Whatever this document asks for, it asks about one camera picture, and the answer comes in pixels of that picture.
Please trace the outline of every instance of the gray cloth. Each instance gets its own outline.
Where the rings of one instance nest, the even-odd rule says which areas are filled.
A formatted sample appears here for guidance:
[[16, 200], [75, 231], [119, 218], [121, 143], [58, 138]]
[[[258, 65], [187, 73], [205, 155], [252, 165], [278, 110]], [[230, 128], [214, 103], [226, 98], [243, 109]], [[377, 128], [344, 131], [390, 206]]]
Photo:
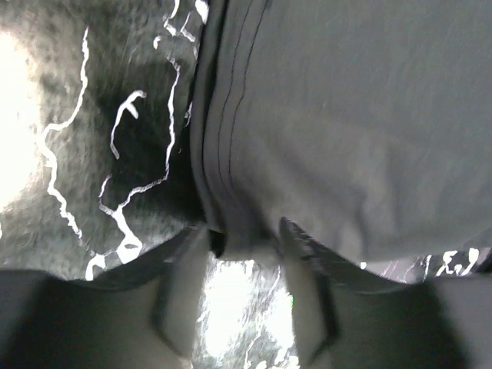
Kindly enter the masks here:
[[226, 257], [282, 217], [354, 262], [489, 244], [490, 2], [221, 3], [192, 141]]

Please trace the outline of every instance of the stitched seam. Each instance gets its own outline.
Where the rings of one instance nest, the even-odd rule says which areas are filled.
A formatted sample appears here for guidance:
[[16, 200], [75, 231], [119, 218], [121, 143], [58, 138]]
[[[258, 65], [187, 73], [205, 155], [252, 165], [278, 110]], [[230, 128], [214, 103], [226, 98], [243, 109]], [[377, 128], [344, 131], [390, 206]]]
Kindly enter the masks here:
[[[219, 123], [219, 126], [218, 126], [218, 141], [219, 142], [220, 142], [220, 137], [221, 137], [222, 124], [224, 122], [225, 107], [229, 101], [229, 98], [231, 97], [232, 85], [234, 84], [234, 71], [235, 71], [236, 61], [238, 60], [239, 44], [241, 43], [241, 39], [243, 36], [243, 31], [244, 31], [244, 25], [246, 24], [246, 19], [248, 19], [252, 4], [253, 4], [253, 0], [250, 0], [248, 9], [246, 10], [246, 14], [244, 15], [244, 19], [243, 19], [243, 22], [241, 24], [241, 29], [239, 30], [238, 43], [236, 44], [235, 49], [234, 49], [234, 56], [232, 57], [231, 77], [229, 78], [229, 89], [228, 89], [228, 93], [225, 97], [224, 104], [222, 105], [221, 122]], [[221, 179], [222, 186], [224, 186], [226, 191], [229, 192], [228, 187], [225, 185], [224, 176], [222, 175], [222, 170], [221, 170], [220, 145], [218, 145], [218, 148], [217, 148], [217, 160], [218, 160], [219, 178]]]
[[260, 31], [260, 26], [261, 26], [261, 23], [263, 21], [264, 13], [267, 11], [267, 9], [268, 9], [268, 7], [264, 6], [263, 10], [261, 11], [260, 20], [258, 21], [258, 25], [256, 27], [256, 30], [255, 30], [254, 36], [253, 36], [253, 42], [251, 43], [251, 48], [248, 52], [248, 58], [246, 59], [246, 68], [244, 70], [244, 76], [243, 76], [243, 88], [242, 88], [242, 92], [241, 92], [241, 97], [239, 98], [238, 104], [236, 105], [236, 109], [234, 110], [234, 116], [232, 119], [232, 127], [231, 127], [231, 135], [229, 136], [230, 142], [229, 142], [228, 176], [229, 176], [229, 181], [231, 182], [231, 187], [234, 190], [234, 192], [236, 193], [236, 195], [238, 195], [238, 191], [234, 186], [234, 181], [232, 180], [232, 174], [231, 174], [232, 139], [234, 137], [234, 127], [236, 125], [236, 118], [238, 116], [239, 107], [241, 106], [241, 103], [244, 100], [244, 95], [246, 94], [246, 81], [248, 79], [249, 64], [251, 61], [251, 56], [253, 55], [254, 44], [256, 43], [256, 39], [257, 39], [258, 33]]

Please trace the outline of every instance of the dark fabric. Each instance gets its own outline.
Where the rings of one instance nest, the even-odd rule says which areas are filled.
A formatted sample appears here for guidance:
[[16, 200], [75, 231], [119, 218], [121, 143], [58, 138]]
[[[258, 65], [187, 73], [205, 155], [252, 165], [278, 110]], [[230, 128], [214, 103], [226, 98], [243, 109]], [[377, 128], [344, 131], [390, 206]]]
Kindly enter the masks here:
[[283, 217], [351, 261], [489, 244], [491, 3], [218, 6], [198, 180], [225, 257]]
[[452, 324], [467, 351], [473, 368], [492, 367], [492, 281], [490, 276], [461, 279], [441, 278], [433, 285], [444, 306], [444, 316]]
[[47, 279], [41, 273], [30, 271], [0, 273], [0, 360], [18, 327], [34, 314], [33, 301]]
[[221, 40], [225, 4], [226, 0], [214, 2], [214, 7], [209, 9], [208, 25], [201, 36], [201, 42], [205, 43], [207, 47], [200, 50], [200, 68], [198, 68], [195, 76], [193, 108], [191, 110], [193, 125], [190, 128], [191, 163], [197, 190], [201, 196], [208, 226], [211, 230], [216, 231], [222, 228], [223, 222], [219, 221], [220, 214], [217, 212], [217, 205], [205, 180], [203, 140], [205, 121], [215, 84], [217, 53]]

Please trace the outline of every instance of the white crackle pattern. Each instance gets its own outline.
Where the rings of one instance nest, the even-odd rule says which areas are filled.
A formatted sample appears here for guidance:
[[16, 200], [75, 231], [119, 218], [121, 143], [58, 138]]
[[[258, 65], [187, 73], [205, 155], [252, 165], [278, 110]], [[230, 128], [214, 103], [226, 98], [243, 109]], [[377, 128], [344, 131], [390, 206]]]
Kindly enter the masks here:
[[206, 25], [208, 20], [208, 4], [205, 2], [205, 0], [196, 0], [194, 2], [194, 7], [197, 9], [198, 14], [201, 16], [201, 20], [203, 21], [204, 25]]
[[398, 280], [401, 282], [407, 283], [408, 273], [410, 273], [415, 268], [415, 266], [417, 265], [417, 262], [418, 261], [414, 261], [414, 263], [405, 270], [403, 277], [398, 278]]
[[381, 274], [381, 277], [386, 277], [386, 276], [391, 276], [393, 274], [393, 272], [395, 271], [395, 269], [397, 268], [398, 266], [398, 260], [395, 260], [395, 261], [390, 261], [386, 267], [386, 269], [384, 269], [383, 271], [383, 274]]
[[75, 234], [78, 236], [79, 239], [82, 239], [82, 230], [77, 226], [77, 222], [75, 221], [75, 217], [69, 211], [67, 211], [66, 199], [63, 197], [63, 195], [60, 193], [60, 191], [57, 190], [55, 187], [55, 182], [56, 182], [57, 175], [58, 175], [58, 173], [57, 173], [58, 162], [57, 162], [56, 155], [46, 145], [46, 138], [48, 137], [48, 134], [51, 131], [62, 131], [64, 129], [66, 129], [67, 127], [69, 127], [74, 122], [75, 117], [77, 116], [78, 112], [80, 111], [80, 109], [82, 107], [82, 103], [84, 101], [84, 93], [85, 93], [85, 90], [88, 86], [88, 79], [87, 79], [87, 75], [85, 73], [85, 66], [86, 66], [87, 61], [89, 59], [89, 48], [88, 48], [88, 42], [87, 42], [88, 30], [89, 30], [89, 28], [87, 27], [85, 29], [84, 38], [82, 41], [82, 53], [84, 55], [84, 59], [82, 62], [82, 67], [81, 67], [81, 72], [80, 72], [82, 87], [81, 87], [80, 94], [78, 96], [77, 105], [75, 106], [75, 109], [74, 109], [71, 117], [67, 121], [64, 121], [61, 124], [50, 123], [49, 125], [46, 126], [45, 130], [42, 132], [41, 137], [38, 140], [39, 149], [40, 149], [41, 153], [43, 154], [43, 156], [45, 156], [45, 158], [46, 158], [46, 167], [52, 169], [52, 176], [51, 176], [50, 182], [48, 184], [47, 192], [51, 196], [53, 196], [54, 198], [56, 198], [58, 200], [58, 202], [60, 203], [60, 215], [63, 218], [68, 220], [68, 226], [73, 230], [73, 232], [75, 232]]
[[468, 267], [461, 273], [461, 276], [468, 275], [471, 272], [471, 269], [474, 267], [474, 265], [478, 262], [478, 257], [480, 256], [480, 251], [476, 248], [471, 248], [468, 250], [468, 261], [470, 264]]
[[443, 255], [443, 266], [439, 268], [436, 273], [436, 277], [439, 277], [441, 274], [446, 272], [446, 274], [453, 274], [453, 271], [450, 269], [449, 263], [453, 261], [453, 256], [456, 255], [458, 251], [448, 251]]
[[190, 125], [190, 122], [191, 122], [191, 110], [192, 110], [192, 108], [193, 108], [193, 101], [190, 102], [190, 105], [188, 106], [188, 110], [184, 114], [184, 119], [186, 119], [186, 124], [184, 125], [185, 128]]
[[428, 255], [425, 258], [425, 272], [424, 272], [424, 281], [427, 279], [427, 276], [429, 275], [429, 267], [431, 265], [431, 258], [432, 255]]
[[[171, 34], [172, 37], [182, 35], [187, 40], [189, 40], [189, 42], [194, 44], [197, 41], [197, 38], [195, 36], [193, 36], [186, 29], [186, 25], [188, 24], [188, 21], [190, 20], [191, 12], [188, 13], [186, 20], [184, 21], [184, 24], [182, 25], [182, 27], [179, 31], [176, 29], [176, 27], [174, 27], [173, 25], [171, 25], [169, 23], [178, 13], [178, 9], [179, 9], [179, 0], [175, 0], [175, 7], [173, 8], [171, 15], [164, 15], [164, 17], [162, 17], [162, 20], [164, 21], [164, 28]], [[154, 45], [154, 48], [156, 50], [158, 48], [158, 44], [159, 44], [160, 40], [161, 40], [161, 36], [157, 36], [156, 38], [154, 38], [153, 45]]]
[[165, 15], [163, 20], [164, 20], [164, 28], [168, 30], [168, 32], [174, 37], [178, 34], [178, 31], [176, 30], [175, 27], [169, 24], [169, 21], [171, 21], [176, 14], [178, 13], [179, 9], [179, 0], [175, 0], [175, 7], [172, 10], [171, 15], [167, 16]]
[[120, 124], [121, 117], [123, 116], [123, 112], [125, 110], [128, 110], [128, 112], [130, 112], [130, 114], [133, 115], [133, 118], [138, 119], [138, 111], [135, 105], [133, 105], [133, 103], [137, 98], [146, 98], [146, 97], [147, 94], [142, 90], [133, 91], [130, 94], [130, 96], [128, 96], [127, 99], [123, 101], [123, 103], [118, 108], [118, 112], [116, 113], [115, 124], [113, 125], [113, 129], [111, 130], [111, 142], [109, 144], [111, 151], [113, 151], [113, 154], [115, 155], [115, 158], [117, 160], [120, 158], [120, 153], [115, 146], [115, 132], [116, 132], [116, 128]]
[[158, 47], [159, 47], [159, 42], [161, 42], [161, 40], [162, 40], [162, 37], [161, 37], [161, 36], [156, 36], [156, 37], [154, 38], [154, 41], [152, 42], [152, 44], [153, 44], [153, 46], [154, 46], [154, 49], [156, 49], [156, 50], [158, 49]]
[[[125, 215], [123, 213], [123, 210], [125, 207], [130, 204], [131, 198], [136, 195], [136, 194], [142, 194], [151, 188], [160, 185], [162, 182], [168, 180], [169, 176], [169, 171], [170, 171], [170, 165], [169, 161], [171, 158], [171, 153], [172, 149], [175, 146], [176, 142], [176, 137], [175, 137], [175, 107], [174, 107], [174, 98], [175, 98], [175, 89], [178, 84], [178, 80], [180, 77], [180, 66], [176, 63], [174, 59], [170, 60], [170, 63], [172, 63], [173, 67], [175, 68], [176, 71], [176, 79], [171, 87], [171, 93], [169, 95], [169, 100], [168, 100], [168, 110], [169, 110], [169, 135], [170, 135], [170, 143], [168, 145], [168, 148], [166, 150], [166, 159], [165, 159], [165, 174], [162, 178], [159, 178], [156, 181], [153, 181], [152, 183], [149, 183], [145, 186], [139, 186], [136, 188], [133, 188], [130, 193], [128, 194], [126, 200], [122, 202], [116, 210], [110, 209], [104, 204], [102, 204], [102, 196], [105, 193], [106, 185], [108, 184], [108, 181], [111, 179], [111, 175], [109, 175], [104, 182], [102, 183], [101, 186], [101, 192], [99, 194], [99, 208], [101, 211], [109, 215], [111, 218], [113, 218], [116, 222], [116, 225], [118, 226], [118, 229], [123, 233], [124, 238], [121, 240], [120, 245], [116, 249], [116, 254], [119, 257], [120, 261], [122, 264], [127, 264], [134, 259], [136, 259], [142, 248], [143, 248], [143, 243], [142, 241], [133, 233], [133, 231], [130, 229], [128, 226], [128, 223], [126, 221]], [[137, 97], [144, 97], [145, 93], [143, 91], [134, 91], [124, 102], [121, 104], [120, 109], [118, 109], [118, 112], [123, 112], [125, 109], [129, 110], [135, 119], [138, 118], [138, 112], [135, 108], [135, 106], [132, 104], [132, 102], [137, 98]], [[111, 143], [113, 142], [114, 139], [114, 133], [111, 135]]]
[[93, 281], [94, 280], [94, 267], [100, 267], [100, 269], [106, 269], [106, 260], [105, 256], [101, 254], [96, 254], [87, 265], [85, 269], [85, 280]]
[[188, 32], [188, 30], [186, 29], [186, 25], [188, 24], [188, 21], [190, 20], [190, 15], [191, 15], [191, 12], [188, 13], [188, 16], [186, 17], [186, 20], [184, 21], [184, 24], [183, 26], [181, 27], [180, 29], [180, 33], [186, 37], [189, 42], [192, 42], [194, 43], [195, 41], [197, 41], [196, 37], [194, 37], [190, 32]]
[[[195, 361], [213, 357], [223, 364], [234, 352], [240, 359], [240, 369], [299, 369], [292, 329], [292, 300], [281, 275], [254, 268], [254, 261], [215, 261], [207, 272], [204, 283], [202, 314], [197, 320], [198, 344]], [[265, 282], [273, 282], [265, 289]], [[248, 333], [248, 341], [243, 341]], [[264, 347], [264, 357], [258, 356], [254, 347], [271, 342]], [[274, 362], [268, 366], [268, 357]]]

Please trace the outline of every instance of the bright light spot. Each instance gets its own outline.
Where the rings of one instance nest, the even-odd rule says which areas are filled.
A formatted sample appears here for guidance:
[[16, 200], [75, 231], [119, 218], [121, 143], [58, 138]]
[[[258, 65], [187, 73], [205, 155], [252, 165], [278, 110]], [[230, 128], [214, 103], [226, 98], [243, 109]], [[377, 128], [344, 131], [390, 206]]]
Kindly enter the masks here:
[[9, 34], [0, 34], [0, 210], [27, 187], [38, 166], [35, 136], [38, 93], [30, 81], [29, 56]]
[[161, 36], [157, 36], [156, 38], [154, 38], [154, 41], [152, 42], [154, 49], [157, 50], [157, 48], [159, 47], [159, 42], [161, 42], [161, 39], [162, 39]]
[[201, 16], [201, 20], [206, 24], [208, 20], [208, 4], [204, 0], [196, 0], [194, 6]]
[[267, 369], [267, 362], [262, 361], [260, 364], [256, 366], [256, 369]]
[[278, 350], [277, 357], [275, 358], [275, 365], [281, 364], [282, 361], [284, 361], [285, 359], [285, 355], [287, 355], [287, 350], [285, 350], [284, 348]]
[[251, 303], [254, 284], [242, 263], [219, 261], [217, 270], [205, 288], [209, 311], [204, 342], [212, 357], [223, 357], [230, 341], [244, 326], [244, 311]]
[[292, 297], [285, 289], [275, 292], [274, 301], [264, 324], [267, 332], [281, 347], [294, 346]]
[[289, 356], [287, 367], [285, 369], [299, 369], [299, 357]]

